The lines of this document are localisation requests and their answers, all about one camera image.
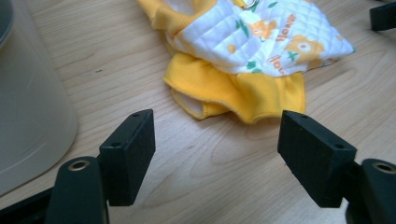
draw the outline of wood grain surface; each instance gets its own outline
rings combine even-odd
[[[111,223],[346,223],[321,209],[276,152],[279,119],[246,125],[232,113],[198,121],[162,81],[165,45],[135,0],[29,0],[32,17],[78,116],[76,141],[43,175],[0,198],[0,208],[53,186],[59,166],[97,156],[136,111],[152,108],[157,152],[135,205]],[[396,30],[370,30],[374,0],[319,0],[356,48],[307,72],[306,114],[359,151],[356,161],[396,163]]]

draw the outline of black object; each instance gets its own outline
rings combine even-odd
[[[109,223],[110,205],[134,203],[155,152],[152,110],[129,116],[100,146],[59,169],[55,186],[0,211],[0,223]]]
[[[0,47],[12,27],[13,11],[9,0],[0,1]]]
[[[370,21],[374,31],[396,28],[396,3],[370,9]]]
[[[347,223],[396,223],[396,166],[368,159],[307,115],[284,111],[277,150],[320,207],[349,201]]]

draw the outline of baby clothing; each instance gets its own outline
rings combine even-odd
[[[304,113],[303,72],[354,51],[305,0],[139,0],[173,52],[164,80],[204,119],[233,111],[245,123]]]

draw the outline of orange bear print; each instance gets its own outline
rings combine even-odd
[[[285,50],[298,53],[297,63],[308,63],[319,60],[320,53],[324,51],[324,47],[318,41],[308,40],[303,35],[296,35],[285,47]]]
[[[270,21],[269,23],[265,21],[256,21],[253,24],[247,25],[254,35],[269,39],[272,31],[276,28],[276,21]]]

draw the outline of white quilted fabric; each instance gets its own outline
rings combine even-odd
[[[191,13],[190,1],[167,2]],[[223,72],[273,77],[327,65],[354,51],[316,5],[305,0],[260,0],[251,10],[218,0],[167,41]]]

